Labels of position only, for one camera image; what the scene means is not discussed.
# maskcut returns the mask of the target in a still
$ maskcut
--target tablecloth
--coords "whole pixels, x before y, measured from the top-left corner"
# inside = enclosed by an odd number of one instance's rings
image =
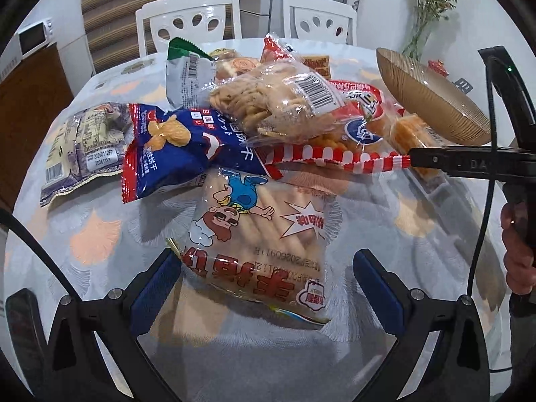
[[[334,79],[384,88],[372,50],[290,42],[297,52],[330,55]],[[262,39],[253,39],[203,44],[202,48],[234,48],[244,56],[258,57],[262,46]],[[39,207],[45,161],[59,125],[74,112],[107,101],[169,109],[165,55],[136,59],[89,80],[50,127],[14,209],[84,300],[102,298],[114,287],[124,288],[146,270],[162,251],[166,237],[179,237],[186,231],[200,197],[200,189],[176,190],[123,204],[120,178],[109,177]],[[299,184],[299,173],[294,181]],[[326,283],[332,289],[327,308],[332,320],[319,329],[278,316],[205,286],[184,270],[151,331],[139,338],[183,400],[352,400],[394,342],[354,279],[351,262],[358,249],[371,249],[408,288],[419,287],[441,299],[456,299],[465,291],[486,183],[451,179],[448,186],[427,196],[409,172],[397,171],[354,176],[350,181],[319,173],[317,185],[337,195],[326,254]],[[498,355],[501,327],[495,316],[506,293],[498,257],[504,253],[498,215],[504,202],[497,191],[474,292],[490,361]],[[4,297],[23,287],[36,293],[48,335],[65,291],[12,233],[6,243],[4,277]],[[416,388],[434,342],[429,338],[404,394]],[[116,384],[128,393],[103,350]]]

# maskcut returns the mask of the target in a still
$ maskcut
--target cartoon character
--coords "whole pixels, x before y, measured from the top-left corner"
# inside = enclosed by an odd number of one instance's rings
[[[210,207],[201,219],[192,221],[188,231],[193,243],[209,247],[216,239],[226,242],[231,238],[231,227],[238,225],[240,213],[253,213],[272,220],[273,207],[257,206],[257,190],[255,186],[266,184],[267,178],[248,175],[242,181],[239,173],[224,169],[222,174],[229,178],[229,184],[213,197],[220,205]]]
[[[228,169],[224,169],[222,174],[229,178],[229,184],[223,186],[224,190],[213,195],[219,205],[234,207],[239,213],[252,213],[272,220],[273,207],[257,206],[256,186],[266,184],[267,178],[247,175],[242,181],[239,173]]]

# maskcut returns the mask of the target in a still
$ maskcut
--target screw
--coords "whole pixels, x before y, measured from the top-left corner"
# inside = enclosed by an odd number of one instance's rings
[[[467,295],[462,295],[462,304],[465,306],[470,306],[473,304],[473,300]]]
[[[70,303],[71,303],[71,295],[62,296],[62,298],[60,299],[60,304],[63,306],[67,306]]]
[[[119,299],[122,294],[123,294],[123,291],[121,289],[115,288],[108,292],[108,297],[110,299]]]
[[[424,291],[422,291],[421,289],[413,289],[410,293],[411,297],[415,300],[424,299]]]

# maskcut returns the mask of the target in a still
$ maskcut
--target brown bowl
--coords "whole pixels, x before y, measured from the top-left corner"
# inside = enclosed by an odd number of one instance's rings
[[[437,134],[459,145],[491,141],[488,117],[445,77],[393,50],[378,48],[376,59],[389,92]]]

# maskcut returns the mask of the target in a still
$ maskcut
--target barcode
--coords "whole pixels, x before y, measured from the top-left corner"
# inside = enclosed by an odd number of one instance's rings
[[[319,109],[334,103],[333,95],[331,95],[328,87],[313,74],[308,75],[303,80],[296,80],[296,84],[305,92],[313,108]]]
[[[55,164],[54,166],[49,167],[45,174],[47,176],[47,183],[56,180],[57,178],[63,175],[63,166],[61,163]]]
[[[190,53],[190,63],[188,63],[188,78],[196,79],[197,78],[197,59],[198,55]]]
[[[426,126],[425,130],[430,133],[430,136],[433,137],[433,139],[439,144],[439,145],[444,145],[444,140],[443,138],[437,134],[434,130],[432,130],[432,128],[430,126]]]

